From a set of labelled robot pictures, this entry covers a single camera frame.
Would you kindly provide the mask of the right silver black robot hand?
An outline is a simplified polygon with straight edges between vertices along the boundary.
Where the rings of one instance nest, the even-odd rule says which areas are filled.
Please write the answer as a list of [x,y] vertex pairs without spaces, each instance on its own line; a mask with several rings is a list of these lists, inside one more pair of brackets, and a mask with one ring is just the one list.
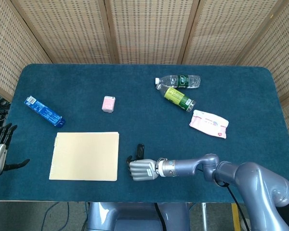
[[132,156],[129,156],[126,163],[134,181],[155,180],[159,176],[156,161],[152,159],[132,160]]

